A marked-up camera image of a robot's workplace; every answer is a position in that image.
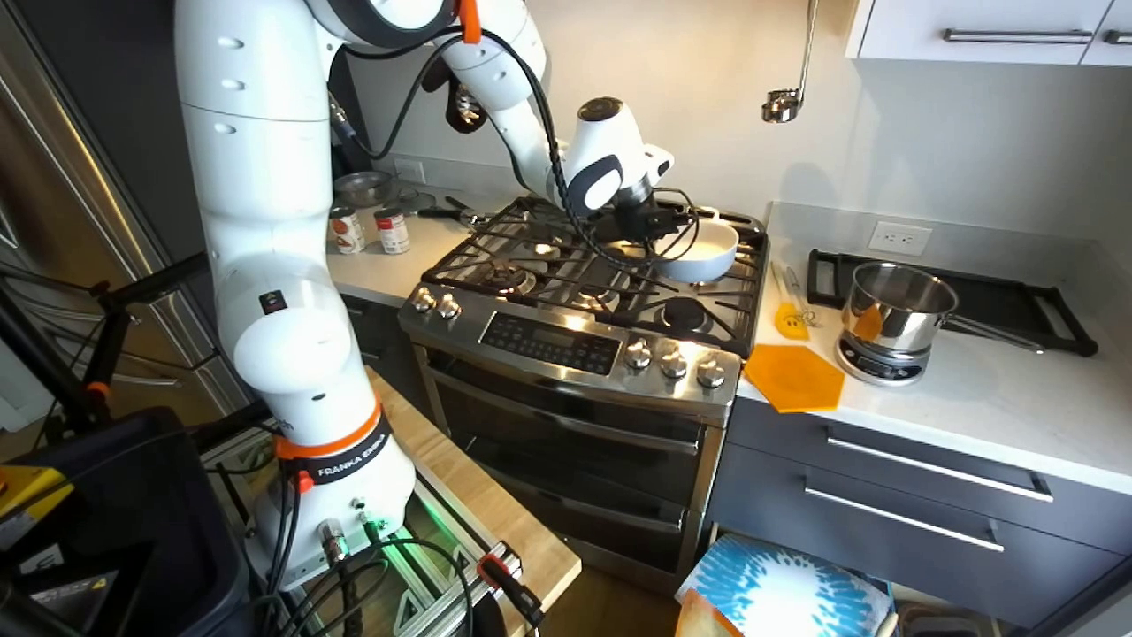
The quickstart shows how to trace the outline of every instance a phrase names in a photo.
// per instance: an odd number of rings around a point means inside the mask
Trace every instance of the gas stove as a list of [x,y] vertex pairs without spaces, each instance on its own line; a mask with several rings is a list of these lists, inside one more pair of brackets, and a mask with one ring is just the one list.
[[648,395],[733,395],[752,344],[768,237],[741,215],[734,264],[712,281],[662,277],[633,241],[593,241],[521,199],[432,264],[400,326],[438,349]]
[[676,281],[615,222],[521,199],[396,316],[428,418],[586,561],[663,589],[701,549],[764,281],[768,237],[722,220],[733,270]]

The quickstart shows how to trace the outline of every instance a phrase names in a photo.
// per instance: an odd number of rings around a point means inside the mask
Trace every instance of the oven handle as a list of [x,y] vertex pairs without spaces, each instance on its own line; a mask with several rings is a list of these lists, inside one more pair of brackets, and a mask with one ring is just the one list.
[[433,370],[432,373],[446,384],[452,384],[455,392],[468,392],[475,398],[484,398],[500,410],[508,410],[508,415],[528,415],[528,418],[538,418],[538,422],[548,422],[555,429],[564,429],[573,434],[586,434],[586,437],[608,437],[608,441],[617,441],[617,447],[636,447],[636,449],[653,449],[653,451],[682,451],[682,455],[695,455],[701,451],[701,441],[686,441],[686,437],[653,437],[653,434],[639,434],[639,431],[623,431],[623,429],[604,429],[596,422],[580,422],[580,418],[564,418],[564,415],[553,415],[553,410],[538,410],[538,408],[528,408],[528,402],[511,402],[511,398],[501,398],[501,395],[492,395],[477,384],[468,384],[446,370]]
[[516,482],[508,475],[500,475],[492,471],[501,486],[508,486],[511,491],[528,491],[530,499],[553,499],[558,503],[562,510],[569,511],[580,511],[580,515],[593,515],[593,520],[604,520],[604,523],[617,523],[617,527],[636,527],[636,532],[648,532],[648,535],[682,535],[682,515],[672,515],[672,520],[658,520],[658,515],[633,515],[633,511],[623,511],[623,510],[608,510],[608,506],[593,506],[593,503],[580,503],[580,499],[564,499],[558,491],[546,491],[538,486],[528,486],[528,482]]

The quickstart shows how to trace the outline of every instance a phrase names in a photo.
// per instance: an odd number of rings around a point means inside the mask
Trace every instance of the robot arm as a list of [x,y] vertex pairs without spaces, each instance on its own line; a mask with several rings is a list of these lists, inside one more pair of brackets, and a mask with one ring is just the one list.
[[[254,503],[250,542],[250,558],[280,587],[325,570],[325,535],[356,552],[372,523],[400,527],[412,489],[412,465],[390,434],[325,272],[325,73],[344,42],[406,49],[433,40],[452,25],[452,2],[176,0],[176,89],[217,327],[238,373],[281,431],[275,449],[286,471],[275,491],[286,499]],[[492,29],[489,40],[438,46],[492,115],[521,181],[573,215],[615,199],[648,199],[669,155],[639,146],[633,114],[615,100],[584,107],[576,141],[558,160],[530,107],[546,49],[528,7],[482,0],[482,22]]]
[[558,155],[546,96],[535,92],[546,73],[546,46],[528,7],[482,0],[482,22],[489,25],[484,40],[452,42],[442,55],[492,115],[521,185],[576,220],[617,199],[649,199],[672,155],[639,141],[633,108],[617,100],[584,103],[576,134]]

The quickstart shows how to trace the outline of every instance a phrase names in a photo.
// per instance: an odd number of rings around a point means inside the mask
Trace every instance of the wall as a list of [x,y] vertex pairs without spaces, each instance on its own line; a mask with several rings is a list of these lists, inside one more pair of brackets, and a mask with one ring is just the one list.
[[[818,0],[811,103],[759,123],[792,84],[804,0],[528,0],[553,49],[558,136],[593,92],[628,100],[645,134],[676,153],[669,185],[701,202],[768,199],[932,222],[1088,237],[1116,222],[1132,181],[1132,70],[853,63],[853,0]],[[422,55],[356,63],[366,126],[384,136]],[[458,136],[422,96],[396,155],[468,199],[516,195],[492,129]]]

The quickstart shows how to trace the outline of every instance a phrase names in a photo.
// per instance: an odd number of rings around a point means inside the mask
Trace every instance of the orange ring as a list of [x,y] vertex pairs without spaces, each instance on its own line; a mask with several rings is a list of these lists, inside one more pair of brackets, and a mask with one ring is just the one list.
[[110,398],[110,381],[86,381],[86,392]]
[[275,437],[275,455],[280,458],[316,458],[316,455],[338,455],[345,449],[352,449],[356,441],[364,441],[375,429],[383,423],[383,402],[375,408],[375,415],[366,415],[360,422],[360,429],[352,429],[351,434],[325,441],[325,447],[293,447],[286,437]]
[[477,0],[458,0],[458,36],[462,36],[462,42],[484,40]]

